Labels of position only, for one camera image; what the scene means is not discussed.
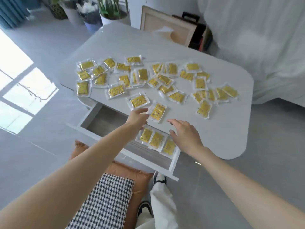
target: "white wall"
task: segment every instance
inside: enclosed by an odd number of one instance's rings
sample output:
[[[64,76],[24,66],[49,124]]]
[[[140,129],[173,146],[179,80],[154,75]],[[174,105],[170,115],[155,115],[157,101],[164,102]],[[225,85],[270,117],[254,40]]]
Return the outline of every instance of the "white wall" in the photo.
[[[169,15],[182,16],[183,11],[200,15],[197,0],[147,0],[147,3],[145,3],[145,0],[128,0],[131,25],[138,29],[141,24],[142,5]]]

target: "black sneaker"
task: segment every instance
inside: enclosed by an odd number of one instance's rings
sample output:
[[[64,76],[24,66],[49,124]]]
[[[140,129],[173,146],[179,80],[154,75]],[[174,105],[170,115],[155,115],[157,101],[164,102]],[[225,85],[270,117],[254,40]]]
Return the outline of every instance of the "black sneaker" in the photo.
[[[153,175],[153,184],[156,184],[157,182],[161,182],[166,185],[166,177],[163,174],[155,171]]]
[[[138,217],[142,213],[142,209],[145,208],[145,207],[148,209],[150,215],[151,216],[153,215],[152,214],[152,206],[150,205],[150,202],[149,201],[143,201],[143,202],[140,203],[140,206],[139,206]]]

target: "open drawer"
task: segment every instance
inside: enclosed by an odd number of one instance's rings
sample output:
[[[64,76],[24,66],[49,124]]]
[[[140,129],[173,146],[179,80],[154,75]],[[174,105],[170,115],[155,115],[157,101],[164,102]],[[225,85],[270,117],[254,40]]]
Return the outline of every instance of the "open drawer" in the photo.
[[[126,115],[97,102],[90,108],[78,126],[70,124],[68,126],[95,140],[100,140],[103,136],[123,125],[126,120]],[[177,164],[180,150],[174,153],[172,159],[170,159],[145,145],[131,141],[121,150],[121,153],[178,181],[178,178],[173,176],[173,171]]]

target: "hand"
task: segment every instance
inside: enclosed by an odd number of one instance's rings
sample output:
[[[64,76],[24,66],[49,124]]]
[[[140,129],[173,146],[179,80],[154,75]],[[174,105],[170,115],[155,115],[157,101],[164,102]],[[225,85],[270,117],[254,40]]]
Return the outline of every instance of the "hand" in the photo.
[[[148,114],[140,114],[147,112],[148,108],[138,108],[130,112],[125,125],[128,125],[134,130],[136,136],[137,133],[143,129],[143,125],[147,124]]]
[[[190,125],[187,121],[176,119],[168,119],[167,122],[170,122],[177,130],[177,134],[174,130],[170,130],[170,135],[181,151],[194,157],[197,148],[204,148],[199,133],[193,125]]]

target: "white table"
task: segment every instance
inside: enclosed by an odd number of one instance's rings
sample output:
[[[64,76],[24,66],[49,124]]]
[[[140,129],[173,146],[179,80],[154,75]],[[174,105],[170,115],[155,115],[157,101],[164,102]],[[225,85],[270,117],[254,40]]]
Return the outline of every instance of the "white table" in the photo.
[[[195,114],[198,104],[191,96],[184,105],[166,101],[158,92],[148,85],[144,88],[129,90],[129,94],[145,92],[150,100],[166,104],[169,109],[159,124],[149,121],[148,124],[164,132],[173,126],[166,122],[168,118],[186,120],[198,130],[202,142],[213,153],[223,159],[240,156],[246,149],[249,118],[252,102],[253,79],[243,68],[210,55],[178,45],[156,36],[126,26],[112,23],[101,28],[79,49],[77,49],[62,65],[59,72],[61,84],[75,90],[77,74],[76,62],[93,58],[97,62],[111,56],[119,62],[124,56],[142,55],[145,61],[192,60],[200,63],[206,72],[211,74],[211,84],[223,85],[229,82],[241,96],[230,103],[213,105],[210,119],[205,120]],[[117,76],[111,75],[110,83],[116,82]],[[176,79],[176,87],[188,94],[193,91],[192,84],[182,78]],[[93,88],[91,98],[126,115],[130,109],[126,103],[127,95],[107,100],[105,90]]]

